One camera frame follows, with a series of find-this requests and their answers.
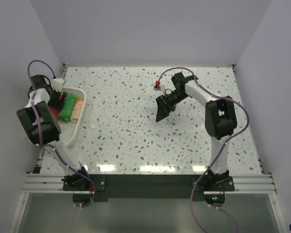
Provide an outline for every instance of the white table surface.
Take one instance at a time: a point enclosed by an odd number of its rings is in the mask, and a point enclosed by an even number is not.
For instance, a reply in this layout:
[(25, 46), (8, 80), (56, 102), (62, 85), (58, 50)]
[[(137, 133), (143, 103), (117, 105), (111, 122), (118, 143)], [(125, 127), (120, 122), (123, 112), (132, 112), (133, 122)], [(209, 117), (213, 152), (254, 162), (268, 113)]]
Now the white table surface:
[[(91, 174), (201, 174), (210, 163), (211, 140), (204, 127), (204, 108), (194, 99), (179, 103), (170, 116), (155, 122), (153, 84), (165, 67), (69, 67), (67, 87), (86, 92), (87, 103), (76, 143), (69, 149)], [(200, 82), (222, 96), (241, 101), (232, 68), (192, 67)], [(171, 77), (162, 79), (174, 89)], [(239, 131), (245, 115), (235, 107)], [(231, 174), (260, 174), (249, 130), (232, 139)], [(40, 173), (63, 174), (46, 151)]]

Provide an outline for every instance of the red cloth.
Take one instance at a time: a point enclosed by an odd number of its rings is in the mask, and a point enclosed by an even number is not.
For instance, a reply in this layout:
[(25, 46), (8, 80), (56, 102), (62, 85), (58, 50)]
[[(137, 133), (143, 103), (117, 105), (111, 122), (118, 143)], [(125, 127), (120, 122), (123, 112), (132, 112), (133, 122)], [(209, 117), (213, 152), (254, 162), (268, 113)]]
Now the red cloth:
[(54, 117), (56, 118), (56, 120), (59, 120), (58, 119), (58, 114), (59, 114), (59, 110), (57, 110), (56, 108), (53, 108), (53, 107), (49, 107), (49, 109), (52, 111)]

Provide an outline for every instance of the gray wall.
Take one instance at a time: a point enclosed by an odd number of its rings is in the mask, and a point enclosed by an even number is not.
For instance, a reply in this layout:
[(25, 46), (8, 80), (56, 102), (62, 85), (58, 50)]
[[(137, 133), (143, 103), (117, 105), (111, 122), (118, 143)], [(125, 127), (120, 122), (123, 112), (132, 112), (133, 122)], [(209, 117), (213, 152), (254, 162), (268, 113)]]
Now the gray wall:
[(235, 64), (271, 0), (31, 0), (65, 63)]
[(291, 223), (291, 0), (273, 0), (236, 65), (251, 129)]
[[(0, 233), (10, 228), (26, 171), (38, 148), (26, 138), (16, 111), (28, 101), (27, 64), (42, 59), (59, 75), (61, 63), (29, 0), (0, 1)], [(32, 73), (50, 72), (33, 65)]]

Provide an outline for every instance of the terrazzo pattern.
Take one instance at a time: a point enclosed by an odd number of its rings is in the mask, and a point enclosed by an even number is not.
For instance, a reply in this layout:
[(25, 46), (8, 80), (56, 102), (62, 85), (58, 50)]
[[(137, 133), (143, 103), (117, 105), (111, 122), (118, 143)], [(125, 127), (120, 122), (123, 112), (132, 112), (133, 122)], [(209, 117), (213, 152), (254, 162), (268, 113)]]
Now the terrazzo pattern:
[[(70, 67), (67, 87), (79, 87), (87, 95), (87, 106), (76, 143), (71, 153), (88, 172), (108, 174), (201, 174), (210, 163), (211, 140), (204, 127), (204, 108), (187, 98), (170, 116), (155, 122), (155, 98), (161, 92), (153, 84), (165, 67)], [(191, 68), (201, 84), (214, 93), (230, 95), (240, 101), (231, 68)], [(162, 84), (174, 89), (171, 77), (181, 70), (165, 74)], [(236, 108), (240, 130), (246, 123)], [(63, 170), (44, 153), (40, 173)], [(231, 174), (260, 174), (258, 156), (247, 130), (229, 145)]]

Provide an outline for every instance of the green towel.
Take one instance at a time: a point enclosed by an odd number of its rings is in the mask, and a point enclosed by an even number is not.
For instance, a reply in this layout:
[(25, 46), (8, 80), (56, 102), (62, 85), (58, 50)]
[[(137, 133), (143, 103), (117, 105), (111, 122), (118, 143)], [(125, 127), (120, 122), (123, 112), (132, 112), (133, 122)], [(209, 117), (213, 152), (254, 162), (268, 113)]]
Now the green towel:
[(74, 104), (76, 103), (77, 96), (71, 93), (68, 93), (65, 102), (64, 102), (64, 107), (58, 114), (59, 120), (62, 122), (68, 122), (70, 120)]

